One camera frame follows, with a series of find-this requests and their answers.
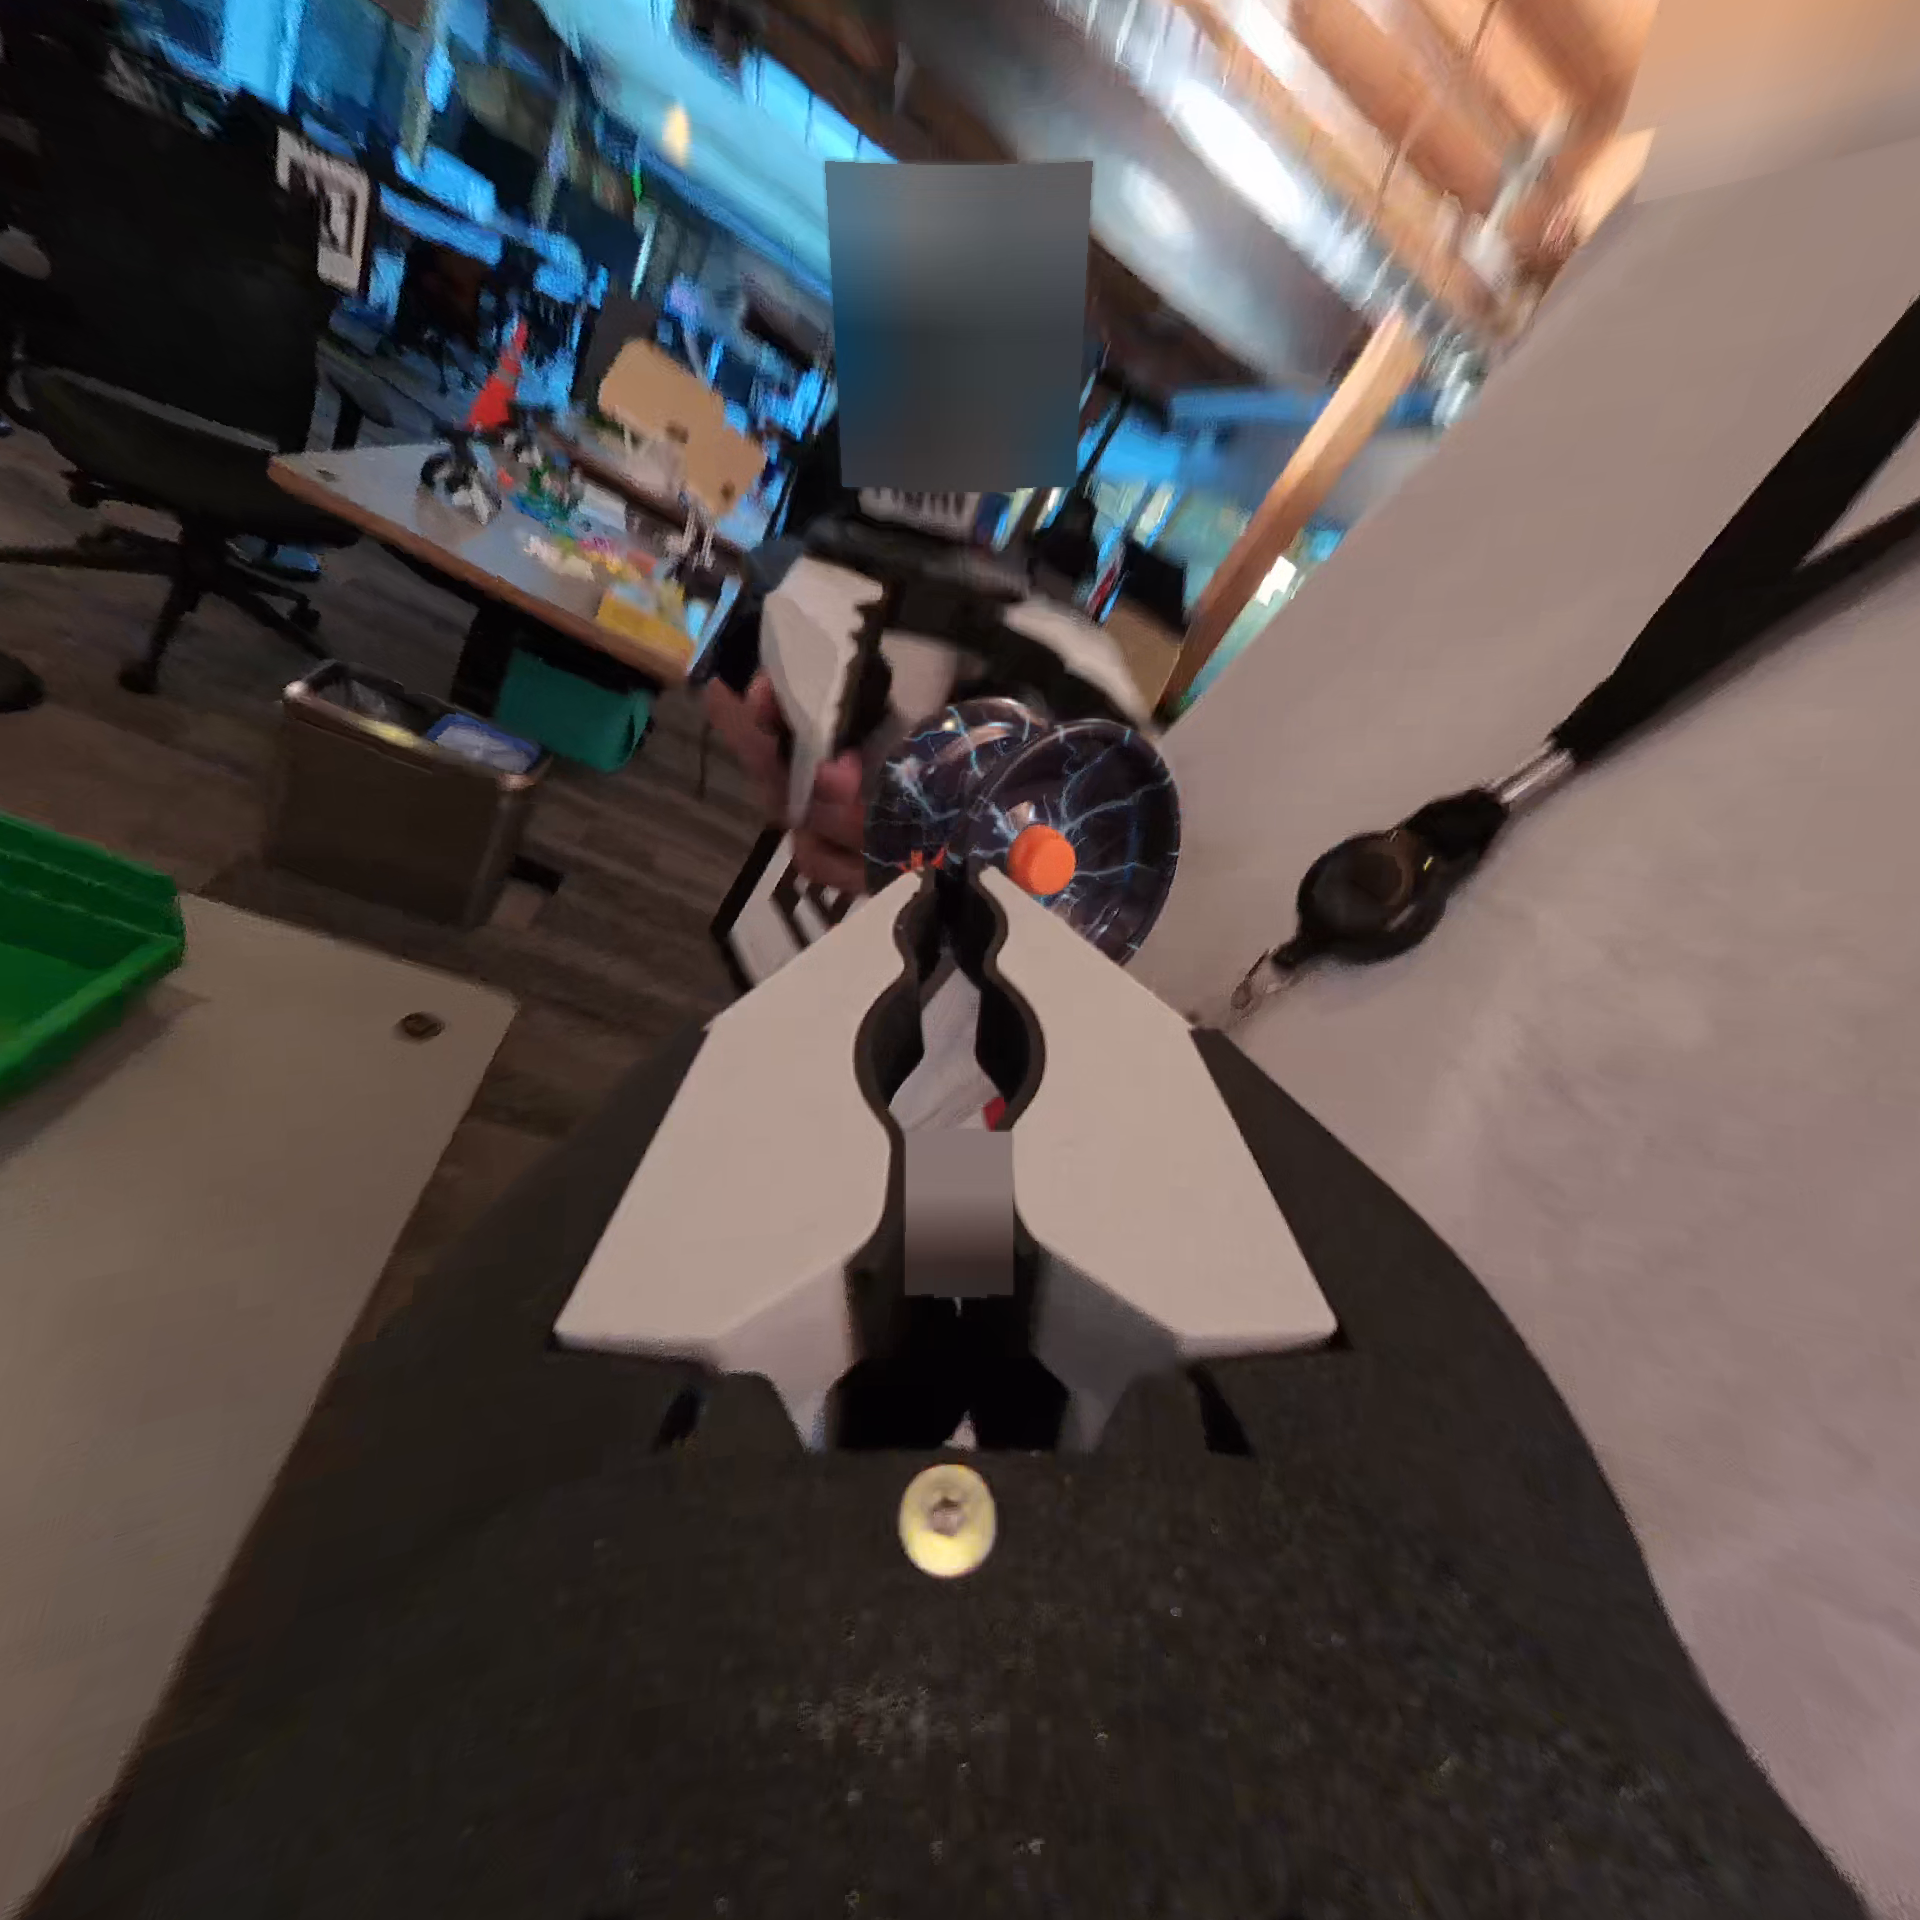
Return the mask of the black badge reel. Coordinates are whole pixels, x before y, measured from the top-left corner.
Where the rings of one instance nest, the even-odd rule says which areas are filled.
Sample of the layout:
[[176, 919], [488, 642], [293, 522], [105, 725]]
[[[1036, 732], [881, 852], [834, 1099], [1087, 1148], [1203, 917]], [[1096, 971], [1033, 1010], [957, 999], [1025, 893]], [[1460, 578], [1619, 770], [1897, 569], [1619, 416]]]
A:
[[1476, 786], [1332, 847], [1298, 885], [1290, 937], [1247, 967], [1230, 1013], [1250, 1014], [1311, 963], [1368, 965], [1427, 940], [1506, 819], [1509, 805]]

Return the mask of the black office chair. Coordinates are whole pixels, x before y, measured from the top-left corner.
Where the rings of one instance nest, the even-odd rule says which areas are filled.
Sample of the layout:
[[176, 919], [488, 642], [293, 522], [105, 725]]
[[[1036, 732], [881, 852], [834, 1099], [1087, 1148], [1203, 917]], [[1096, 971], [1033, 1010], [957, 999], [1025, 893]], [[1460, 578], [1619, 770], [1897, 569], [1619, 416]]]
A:
[[66, 457], [71, 502], [121, 500], [176, 533], [101, 526], [70, 544], [9, 543], [2, 562], [166, 582], [146, 649], [119, 673], [131, 692], [158, 691], [168, 648], [210, 596], [325, 660], [312, 599], [233, 553], [243, 539], [356, 541], [270, 473], [307, 449], [322, 381], [335, 290], [320, 272], [317, 199], [282, 186], [269, 150], [93, 80], [45, 86], [31, 123], [41, 152], [29, 232], [49, 274], [9, 384], [29, 429]]

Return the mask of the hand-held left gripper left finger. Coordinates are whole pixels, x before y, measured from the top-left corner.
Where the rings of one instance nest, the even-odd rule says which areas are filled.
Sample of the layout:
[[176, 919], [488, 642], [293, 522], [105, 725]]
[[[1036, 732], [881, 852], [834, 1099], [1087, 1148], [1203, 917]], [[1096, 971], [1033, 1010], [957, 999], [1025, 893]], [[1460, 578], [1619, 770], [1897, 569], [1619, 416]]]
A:
[[702, 1031], [564, 1304], [567, 1351], [761, 1376], [818, 1447], [857, 1356], [851, 1262], [884, 1224], [889, 1112], [857, 1065], [887, 996], [919, 1016], [897, 877]]

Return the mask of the grey desk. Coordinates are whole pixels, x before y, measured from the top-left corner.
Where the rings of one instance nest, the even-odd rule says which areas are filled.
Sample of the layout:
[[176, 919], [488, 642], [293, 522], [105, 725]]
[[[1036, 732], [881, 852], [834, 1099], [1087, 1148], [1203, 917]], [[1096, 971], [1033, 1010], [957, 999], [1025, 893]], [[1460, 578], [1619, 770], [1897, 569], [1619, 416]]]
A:
[[514, 997], [211, 900], [4, 1110], [2, 1907], [159, 1707]]

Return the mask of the small orange traffic cone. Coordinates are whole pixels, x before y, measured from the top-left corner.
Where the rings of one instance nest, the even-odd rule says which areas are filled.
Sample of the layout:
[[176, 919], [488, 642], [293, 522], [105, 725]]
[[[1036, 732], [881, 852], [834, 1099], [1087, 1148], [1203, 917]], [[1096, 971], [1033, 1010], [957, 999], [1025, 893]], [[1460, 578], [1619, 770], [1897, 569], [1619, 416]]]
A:
[[527, 315], [514, 315], [503, 334], [500, 355], [482, 389], [467, 407], [466, 431], [474, 437], [498, 437], [516, 418], [518, 387], [525, 370]]

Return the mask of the person's white t-shirt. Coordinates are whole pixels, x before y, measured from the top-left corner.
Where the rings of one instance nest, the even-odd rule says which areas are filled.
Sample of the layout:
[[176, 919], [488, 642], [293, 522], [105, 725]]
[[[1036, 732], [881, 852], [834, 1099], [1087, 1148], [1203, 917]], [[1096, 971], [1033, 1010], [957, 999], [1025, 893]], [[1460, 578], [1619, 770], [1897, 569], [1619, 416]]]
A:
[[[1197, 1008], [1341, 838], [1523, 763], [1916, 298], [1916, 138], [1630, 204], [1168, 734]], [[1572, 1402], [1721, 1708], [1916, 1916], [1916, 564], [1514, 821], [1243, 1050]]]

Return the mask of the beige chair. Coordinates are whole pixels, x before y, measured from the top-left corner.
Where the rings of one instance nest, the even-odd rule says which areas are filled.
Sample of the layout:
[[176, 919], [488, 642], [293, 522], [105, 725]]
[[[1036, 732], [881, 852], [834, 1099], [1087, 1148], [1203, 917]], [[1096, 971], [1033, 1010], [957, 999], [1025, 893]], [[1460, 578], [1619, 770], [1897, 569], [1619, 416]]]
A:
[[590, 412], [604, 425], [601, 443], [621, 473], [692, 502], [714, 520], [753, 498], [768, 460], [701, 375], [642, 339], [615, 353], [590, 393]]

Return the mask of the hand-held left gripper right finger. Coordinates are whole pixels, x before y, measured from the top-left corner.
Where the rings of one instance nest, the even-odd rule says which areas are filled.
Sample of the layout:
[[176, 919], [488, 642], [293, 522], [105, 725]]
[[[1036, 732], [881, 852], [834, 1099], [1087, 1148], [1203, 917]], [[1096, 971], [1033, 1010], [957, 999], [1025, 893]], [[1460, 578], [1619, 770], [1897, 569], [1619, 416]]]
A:
[[1029, 1019], [1039, 1077], [1010, 1104], [1021, 1228], [1039, 1253], [1031, 1351], [1092, 1451], [1125, 1392], [1190, 1362], [1324, 1348], [1337, 1316], [1194, 1026], [1029, 900], [980, 877], [988, 978]]

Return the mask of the green storage box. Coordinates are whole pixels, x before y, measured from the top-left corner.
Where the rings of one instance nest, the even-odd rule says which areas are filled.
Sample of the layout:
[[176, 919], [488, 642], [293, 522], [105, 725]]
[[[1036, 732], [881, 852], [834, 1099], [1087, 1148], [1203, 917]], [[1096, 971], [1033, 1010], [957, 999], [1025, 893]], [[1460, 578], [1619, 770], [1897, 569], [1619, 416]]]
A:
[[530, 748], [597, 774], [616, 774], [646, 740], [657, 694], [610, 686], [561, 663], [512, 649], [494, 702], [494, 725]]

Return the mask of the dark lightning-pattern yo-yo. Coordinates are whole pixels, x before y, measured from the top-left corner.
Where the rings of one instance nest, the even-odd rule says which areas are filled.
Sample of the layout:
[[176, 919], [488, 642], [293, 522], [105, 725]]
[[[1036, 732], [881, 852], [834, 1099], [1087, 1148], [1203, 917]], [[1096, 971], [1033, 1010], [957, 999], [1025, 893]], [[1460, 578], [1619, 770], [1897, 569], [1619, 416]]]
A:
[[982, 696], [921, 721], [884, 760], [862, 877], [880, 893], [903, 875], [994, 869], [1126, 965], [1168, 900], [1180, 830], [1173, 774], [1146, 734]]

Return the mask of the green plastic bin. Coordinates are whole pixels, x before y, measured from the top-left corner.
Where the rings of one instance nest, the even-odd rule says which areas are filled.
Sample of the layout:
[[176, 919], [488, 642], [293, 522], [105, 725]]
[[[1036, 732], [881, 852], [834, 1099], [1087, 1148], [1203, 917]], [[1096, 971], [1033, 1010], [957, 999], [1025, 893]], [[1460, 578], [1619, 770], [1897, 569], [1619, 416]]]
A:
[[173, 877], [2, 817], [2, 1103], [43, 1085], [187, 952]]

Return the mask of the metal trash can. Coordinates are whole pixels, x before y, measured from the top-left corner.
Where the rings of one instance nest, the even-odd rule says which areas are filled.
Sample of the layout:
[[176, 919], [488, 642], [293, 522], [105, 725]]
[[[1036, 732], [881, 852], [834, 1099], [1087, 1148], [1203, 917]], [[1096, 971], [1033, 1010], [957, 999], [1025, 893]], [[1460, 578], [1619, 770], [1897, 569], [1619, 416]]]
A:
[[323, 660], [282, 691], [262, 859], [471, 931], [500, 905], [553, 764], [492, 719]]

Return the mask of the cluttered background desk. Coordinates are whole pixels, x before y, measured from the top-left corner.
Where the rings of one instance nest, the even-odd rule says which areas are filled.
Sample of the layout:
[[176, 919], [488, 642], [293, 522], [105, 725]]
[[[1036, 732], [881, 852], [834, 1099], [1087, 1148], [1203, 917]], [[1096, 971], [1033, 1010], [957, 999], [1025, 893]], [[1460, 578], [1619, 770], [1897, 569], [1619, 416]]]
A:
[[732, 615], [740, 566], [723, 566], [689, 599], [690, 640], [667, 643], [601, 622], [603, 587], [567, 578], [530, 552], [547, 539], [537, 519], [514, 504], [490, 522], [419, 486], [428, 445], [284, 452], [269, 460], [278, 489], [354, 526], [423, 578], [471, 609], [467, 638], [451, 679], [451, 700], [492, 715], [512, 660], [520, 654], [610, 691], [659, 694], [682, 686]]

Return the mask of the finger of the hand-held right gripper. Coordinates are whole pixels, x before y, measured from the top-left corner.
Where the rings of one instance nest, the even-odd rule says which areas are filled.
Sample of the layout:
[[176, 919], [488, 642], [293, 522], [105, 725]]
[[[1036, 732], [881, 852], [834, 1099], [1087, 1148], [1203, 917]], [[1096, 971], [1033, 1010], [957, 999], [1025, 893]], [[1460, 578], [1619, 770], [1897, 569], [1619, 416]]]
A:
[[764, 604], [761, 666], [786, 737], [784, 823], [801, 827], [822, 769], [855, 751], [885, 708], [874, 612], [881, 582], [837, 564], [794, 564]]
[[1036, 643], [1073, 685], [1094, 689], [1130, 725], [1154, 727], [1154, 700], [1142, 692], [1120, 646], [1081, 610], [1025, 596], [1003, 610], [1003, 626]]

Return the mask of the black-and-white floor tag board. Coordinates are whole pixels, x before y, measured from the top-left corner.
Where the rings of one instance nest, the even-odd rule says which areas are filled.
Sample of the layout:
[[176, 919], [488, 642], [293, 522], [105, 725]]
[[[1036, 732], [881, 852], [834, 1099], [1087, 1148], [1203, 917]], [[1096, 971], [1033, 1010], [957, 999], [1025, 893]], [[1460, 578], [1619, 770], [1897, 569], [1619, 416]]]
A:
[[744, 996], [865, 904], [858, 893], [805, 879], [795, 865], [790, 838], [768, 827], [758, 833], [719, 902], [708, 937]]

